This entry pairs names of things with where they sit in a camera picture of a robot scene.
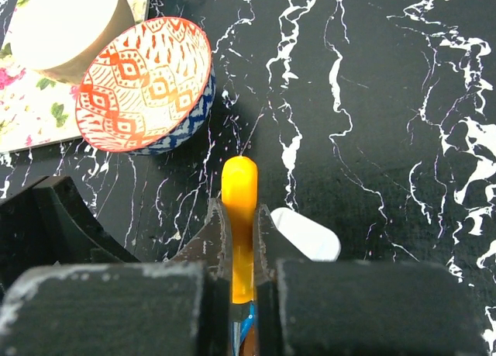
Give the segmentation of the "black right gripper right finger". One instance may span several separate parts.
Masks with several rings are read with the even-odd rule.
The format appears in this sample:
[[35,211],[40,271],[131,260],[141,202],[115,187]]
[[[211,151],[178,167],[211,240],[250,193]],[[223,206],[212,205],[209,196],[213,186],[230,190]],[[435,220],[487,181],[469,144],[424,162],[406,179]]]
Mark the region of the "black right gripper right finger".
[[311,261],[253,218],[261,355],[484,355],[469,290],[429,262]]

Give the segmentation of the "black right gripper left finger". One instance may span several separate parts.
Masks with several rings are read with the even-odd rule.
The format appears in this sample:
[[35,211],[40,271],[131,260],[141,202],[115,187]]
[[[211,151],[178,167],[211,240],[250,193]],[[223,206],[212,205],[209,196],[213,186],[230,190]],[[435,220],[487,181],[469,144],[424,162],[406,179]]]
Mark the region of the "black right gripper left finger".
[[1,306],[3,355],[227,355],[231,226],[211,199],[204,226],[164,263],[31,268]]

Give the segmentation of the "yellow handled screwdriver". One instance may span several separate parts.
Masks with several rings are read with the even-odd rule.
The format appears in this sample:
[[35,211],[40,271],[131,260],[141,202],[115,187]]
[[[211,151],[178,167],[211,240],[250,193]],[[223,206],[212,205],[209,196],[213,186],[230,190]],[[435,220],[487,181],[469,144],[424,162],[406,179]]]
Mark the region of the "yellow handled screwdriver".
[[248,157],[235,156],[222,169],[221,199],[232,236],[232,354],[242,343],[245,308],[254,298],[253,221],[257,208],[258,170]]

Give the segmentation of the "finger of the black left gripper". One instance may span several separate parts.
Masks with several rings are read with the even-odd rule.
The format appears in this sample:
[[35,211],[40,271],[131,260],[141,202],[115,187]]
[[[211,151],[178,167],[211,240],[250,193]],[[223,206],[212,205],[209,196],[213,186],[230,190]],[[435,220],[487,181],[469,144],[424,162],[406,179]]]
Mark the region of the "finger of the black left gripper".
[[45,176],[1,201],[1,289],[30,268],[136,263],[91,214],[68,176]]

